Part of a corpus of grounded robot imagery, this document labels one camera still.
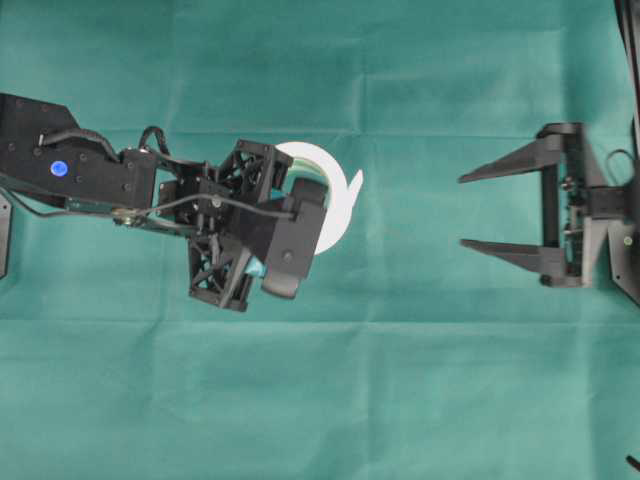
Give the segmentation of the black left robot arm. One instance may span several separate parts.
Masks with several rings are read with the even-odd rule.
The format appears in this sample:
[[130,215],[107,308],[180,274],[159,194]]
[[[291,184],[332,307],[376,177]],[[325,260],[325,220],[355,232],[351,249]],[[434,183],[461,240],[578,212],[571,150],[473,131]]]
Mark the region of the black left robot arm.
[[242,215],[290,219],[268,202],[293,160],[269,144],[240,140],[219,166],[177,160],[161,128],[120,152],[81,128],[63,105],[1,96],[1,188],[51,216],[109,218],[117,225],[183,237],[189,294],[222,309],[246,310],[252,254],[232,231]]

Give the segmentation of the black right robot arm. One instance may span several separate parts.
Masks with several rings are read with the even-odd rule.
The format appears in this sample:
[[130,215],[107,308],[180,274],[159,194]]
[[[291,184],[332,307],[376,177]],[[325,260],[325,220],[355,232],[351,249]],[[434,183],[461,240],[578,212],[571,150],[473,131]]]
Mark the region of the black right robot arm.
[[462,239],[460,244],[533,272],[552,288],[588,287],[610,228],[639,220],[632,179],[612,185],[582,123],[550,123],[530,143],[459,177],[460,184],[537,173],[542,242],[518,244]]

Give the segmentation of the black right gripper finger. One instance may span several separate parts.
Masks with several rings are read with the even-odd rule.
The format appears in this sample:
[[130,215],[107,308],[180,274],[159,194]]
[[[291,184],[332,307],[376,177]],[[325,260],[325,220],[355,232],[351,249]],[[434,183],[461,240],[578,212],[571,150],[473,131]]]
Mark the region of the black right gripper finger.
[[549,150],[542,140],[533,141],[509,154],[463,174],[459,183],[520,175],[541,170],[548,164]]
[[501,259],[524,270],[539,273],[541,250],[538,246],[461,239],[460,244],[478,253]]

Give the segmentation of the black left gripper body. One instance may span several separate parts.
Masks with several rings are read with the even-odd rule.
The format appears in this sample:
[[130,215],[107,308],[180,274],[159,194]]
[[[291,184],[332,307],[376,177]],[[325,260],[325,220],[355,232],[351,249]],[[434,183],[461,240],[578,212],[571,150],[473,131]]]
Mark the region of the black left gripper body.
[[240,230],[291,217],[272,193],[282,191],[292,165],[273,145],[240,140],[219,166],[180,165],[173,180],[160,184],[158,216],[194,229],[186,235],[192,298],[246,310],[252,285],[246,270],[254,254]]

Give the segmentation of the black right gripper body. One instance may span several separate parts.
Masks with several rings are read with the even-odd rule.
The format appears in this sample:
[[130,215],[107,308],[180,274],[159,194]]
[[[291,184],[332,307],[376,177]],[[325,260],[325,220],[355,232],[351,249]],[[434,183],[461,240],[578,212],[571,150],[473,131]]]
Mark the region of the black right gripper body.
[[625,217],[624,189],[600,169],[582,123],[549,123],[535,137],[542,238],[535,271],[547,287],[590,287],[609,223]]

